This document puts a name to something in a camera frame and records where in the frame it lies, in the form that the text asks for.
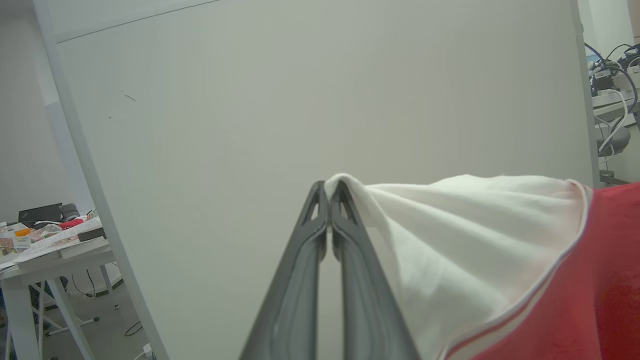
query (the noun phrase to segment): gray floor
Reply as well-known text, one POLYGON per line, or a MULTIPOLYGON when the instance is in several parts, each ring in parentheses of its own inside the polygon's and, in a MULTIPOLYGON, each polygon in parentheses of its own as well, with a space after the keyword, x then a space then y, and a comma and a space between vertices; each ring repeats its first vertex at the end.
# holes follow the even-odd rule
MULTIPOLYGON (((100 317, 100 321, 83 326, 84 334, 96 360, 133 360, 148 343, 147 334, 142 329, 133 336, 124 336, 125 331, 138 322, 138 315, 124 284, 114 292, 96 299, 83 295, 72 295, 70 299, 80 319, 89 320, 96 316, 100 317), (119 310, 113 309, 114 299, 120 305, 119 310)), ((46 315, 61 325, 65 323, 57 309, 47 311, 46 315)), ((2 345, 0 358, 4 358, 6 328, 0 329, 0 339, 2 345)), ((80 350, 68 331, 45 337, 43 348, 43 359, 57 357, 59 360, 83 360, 80 350)))

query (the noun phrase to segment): white wall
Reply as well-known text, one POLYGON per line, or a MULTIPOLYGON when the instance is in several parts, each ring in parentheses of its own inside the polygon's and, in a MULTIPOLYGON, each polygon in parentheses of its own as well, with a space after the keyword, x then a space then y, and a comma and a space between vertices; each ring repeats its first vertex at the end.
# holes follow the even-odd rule
MULTIPOLYGON (((336 172, 592 184, 571 4, 216 1, 59 44, 74 141, 145 329, 172 359, 237 358, 309 186, 336 172), (478 71, 505 44, 500 71, 478 71)), ((327 359, 341 353, 338 273, 329 254, 327 359)))
POLYGON ((32 13, 0 12, 0 221, 73 201, 35 71, 39 36, 32 13))
MULTIPOLYGON (((585 0, 580 1, 581 11, 585 2, 585 0)), ((595 34, 594 44, 587 41, 589 45, 595 47, 602 56, 607 56, 618 45, 635 44, 627 0, 588 0, 588 3, 593 25, 589 25, 587 12, 584 12, 585 15, 582 15, 581 12, 581 15, 585 26, 585 39, 595 34)), ((621 47, 613 53, 610 59, 617 60, 625 50, 624 47, 621 47)))

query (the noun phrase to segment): red cloth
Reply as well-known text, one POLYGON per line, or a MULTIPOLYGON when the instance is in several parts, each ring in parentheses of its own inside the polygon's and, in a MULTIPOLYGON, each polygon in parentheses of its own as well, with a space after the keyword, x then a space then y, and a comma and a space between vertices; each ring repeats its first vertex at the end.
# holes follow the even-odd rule
POLYGON ((594 191, 585 232, 542 298, 474 359, 640 359, 640 183, 594 191))
POLYGON ((58 224, 63 230, 67 230, 69 227, 74 227, 76 225, 82 224, 84 221, 81 218, 75 218, 73 220, 69 220, 68 222, 63 222, 62 224, 58 224))

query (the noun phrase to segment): orange object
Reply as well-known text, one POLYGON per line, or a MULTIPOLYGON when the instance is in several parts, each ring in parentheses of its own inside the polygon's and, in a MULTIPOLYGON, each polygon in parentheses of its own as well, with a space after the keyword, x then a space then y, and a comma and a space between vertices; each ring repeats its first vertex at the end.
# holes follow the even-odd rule
POLYGON ((15 232, 16 236, 27 236, 32 229, 23 229, 23 230, 18 230, 15 232))

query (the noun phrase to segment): white towel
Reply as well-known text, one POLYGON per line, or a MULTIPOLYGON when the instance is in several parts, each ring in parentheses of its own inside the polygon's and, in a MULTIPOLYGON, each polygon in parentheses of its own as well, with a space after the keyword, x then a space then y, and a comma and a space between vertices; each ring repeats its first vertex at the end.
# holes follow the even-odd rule
POLYGON ((443 357, 522 307, 579 239, 591 196, 575 181, 540 176, 364 186, 338 174, 325 184, 329 198, 340 180, 374 228, 369 234, 423 359, 443 357))

